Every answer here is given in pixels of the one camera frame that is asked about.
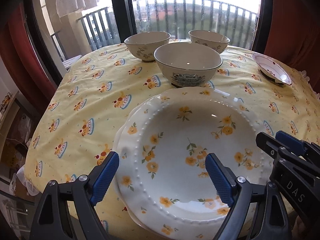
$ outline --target ceramic bowl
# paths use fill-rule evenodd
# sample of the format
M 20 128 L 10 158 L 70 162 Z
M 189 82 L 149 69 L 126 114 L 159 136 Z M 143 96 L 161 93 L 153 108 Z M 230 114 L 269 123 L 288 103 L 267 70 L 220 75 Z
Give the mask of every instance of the ceramic bowl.
M 252 58 L 258 63 L 258 69 L 275 83 L 292 85 L 289 74 L 273 58 L 259 53 L 252 54 Z
M 215 50 L 195 43 L 169 43 L 156 49 L 154 56 L 163 75 L 179 87 L 203 85 L 222 64 Z
M 114 148 L 121 198 L 134 221 L 172 239 L 212 239 L 228 213 L 206 172 L 207 154 L 252 183 L 271 173 L 272 159 L 255 144 L 261 122 L 213 89 L 167 90 L 134 109 L 122 129 Z
M 135 57 L 144 61 L 154 60 L 154 52 L 164 44 L 168 44 L 171 35 L 166 32 L 138 33 L 124 40 L 127 48 Z
M 210 47 L 219 54 L 226 49 L 230 42 L 228 37 L 210 31 L 192 30 L 189 31 L 189 35 L 191 42 Z

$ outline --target plate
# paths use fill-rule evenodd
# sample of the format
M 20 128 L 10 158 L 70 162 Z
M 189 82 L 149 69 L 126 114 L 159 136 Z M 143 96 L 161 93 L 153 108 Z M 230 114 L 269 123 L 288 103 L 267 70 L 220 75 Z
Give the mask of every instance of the plate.
M 205 170 L 210 152 L 237 176 L 266 183 L 269 157 L 255 145 L 264 128 L 235 100 L 214 89 L 186 87 L 154 96 L 130 113 L 114 150 L 121 198 L 135 222 L 172 239 L 212 239 L 229 208 Z M 247 220 L 252 217 L 251 208 Z
M 292 84 L 288 73 L 278 63 L 274 62 L 272 58 L 259 53 L 254 53 L 252 58 L 258 63 L 258 69 L 269 78 L 274 79 L 275 83 Z

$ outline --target bowl rim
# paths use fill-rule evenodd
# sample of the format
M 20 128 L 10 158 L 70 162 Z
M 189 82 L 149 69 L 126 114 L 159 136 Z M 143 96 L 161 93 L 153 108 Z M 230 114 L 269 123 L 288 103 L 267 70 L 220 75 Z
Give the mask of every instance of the bowl rim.
M 212 49 L 212 48 L 210 48 L 210 47 L 207 47 L 207 48 L 212 49 L 215 53 L 217 53 L 217 54 L 219 55 L 219 57 L 220 57 L 220 59 L 221 59 L 220 64 L 219 64 L 218 66 L 216 66 L 216 67 L 213 67 L 213 68 L 206 68 L 206 69 L 179 68 L 179 67 L 175 67 L 175 66 L 172 66 L 172 65 L 168 65 L 168 64 L 166 64 L 166 63 L 163 63 L 162 61 L 160 61 L 160 60 L 158 60 L 158 59 L 156 58 L 156 51 L 157 51 L 159 48 L 161 48 L 162 46 L 166 46 L 166 45 L 169 45 L 169 44 L 183 44 L 183 43 L 185 43 L 185 44 L 196 44 L 196 43 L 191 43 L 191 42 L 174 42 L 174 43 L 164 44 L 164 45 L 161 45 L 160 47 L 156 48 L 155 52 L 153 53 L 153 57 L 155 58 L 156 62 L 160 62 L 161 64 L 166 65 L 166 66 L 168 66 L 168 67 L 173 67 L 173 68 L 182 69 L 182 70 L 204 71 L 204 70 L 212 70 L 212 69 L 218 68 L 218 67 L 220 67 L 220 66 L 222 65 L 222 63 L 223 63 L 223 58 L 220 56 L 220 54 L 219 54 L 218 52 L 216 52 L 214 49 Z
M 169 37 L 166 38 L 166 39 L 160 40 L 160 41 L 155 41 L 155 42 L 150 42 L 150 43 L 140 43 L 140 44 L 128 44 L 128 43 L 126 43 L 127 39 L 129 39 L 130 37 L 136 36 L 136 35 L 139 35 L 139 34 L 142 34 L 142 33 L 137 33 L 137 34 L 131 35 L 130 37 L 126 38 L 126 39 L 124 40 L 124 44 L 125 44 L 125 45 L 131 45 L 131 46 L 134 46 L 134 45 L 149 45 L 149 44 L 154 44 L 154 43 L 161 42 L 161 41 L 166 41 L 166 40 L 169 40 L 169 39 L 171 38 L 171 34 L 170 34 L 170 33 L 167 33 L 167 32 L 151 31 L 151 32 L 144 32 L 144 33 L 166 33 L 166 34 L 169 34 Z
M 204 40 L 204 41 L 211 41 L 211 40 L 206 40 L 206 39 L 202 39 L 202 38 L 196 37 L 196 36 L 190 34 L 192 31 L 201 31 L 201 32 L 216 33 L 216 32 L 213 32 L 213 31 L 205 31 L 205 30 L 191 30 L 191 31 L 188 32 L 188 34 L 189 34 L 190 36 L 192 36 L 192 37 L 194 37 L 194 38 L 197 38 L 197 39 Z M 230 39 L 229 39 L 227 36 L 225 36 L 225 35 L 223 35 L 223 34 L 221 34 L 221 33 L 216 33 L 216 34 L 219 34 L 219 35 L 221 35 L 221 36 L 223 36 L 223 37 L 226 37 L 226 38 L 228 39 L 228 41 L 212 41 L 212 42 L 219 42 L 219 43 L 229 43 L 229 42 L 230 42 Z

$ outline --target red curtain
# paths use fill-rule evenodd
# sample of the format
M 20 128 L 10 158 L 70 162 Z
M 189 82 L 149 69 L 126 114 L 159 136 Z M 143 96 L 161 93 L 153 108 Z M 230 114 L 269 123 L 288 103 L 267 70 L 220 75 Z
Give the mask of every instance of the red curtain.
M 272 22 L 264 54 L 299 71 L 320 92 L 320 27 L 301 0 L 273 0 Z
M 48 79 L 33 50 L 22 12 L 21 4 L 0 32 L 0 56 L 21 93 L 43 114 L 56 87 Z

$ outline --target sticker label on bowl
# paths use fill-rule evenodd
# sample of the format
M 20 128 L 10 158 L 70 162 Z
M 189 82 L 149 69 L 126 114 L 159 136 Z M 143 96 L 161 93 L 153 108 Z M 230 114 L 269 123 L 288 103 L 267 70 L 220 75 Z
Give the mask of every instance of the sticker label on bowl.
M 205 76 L 174 73 L 172 79 L 181 86 L 198 86 L 204 82 Z

